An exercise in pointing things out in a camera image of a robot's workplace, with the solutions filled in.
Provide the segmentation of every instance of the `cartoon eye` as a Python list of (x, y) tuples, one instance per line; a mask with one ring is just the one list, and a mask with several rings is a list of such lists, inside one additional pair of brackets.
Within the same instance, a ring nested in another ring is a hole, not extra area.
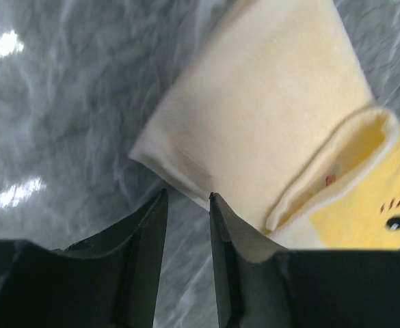
[(386, 222), (386, 227), (391, 231), (400, 230), (400, 216), (389, 218)]

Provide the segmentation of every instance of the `cream towel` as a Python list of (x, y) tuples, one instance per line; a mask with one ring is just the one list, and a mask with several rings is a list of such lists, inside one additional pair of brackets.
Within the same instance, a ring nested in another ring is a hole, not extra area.
[(264, 230), (287, 186), (372, 96), (331, 0), (240, 1), (131, 151), (208, 208)]

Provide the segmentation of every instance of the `marble surface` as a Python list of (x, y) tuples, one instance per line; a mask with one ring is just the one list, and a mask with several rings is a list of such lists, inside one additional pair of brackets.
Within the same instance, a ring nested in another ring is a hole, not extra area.
[[(0, 0), (0, 238), (63, 248), (166, 184), (128, 152), (233, 0)], [(400, 0), (337, 0), (400, 115)], [(170, 189), (155, 327), (217, 327), (207, 213)]]

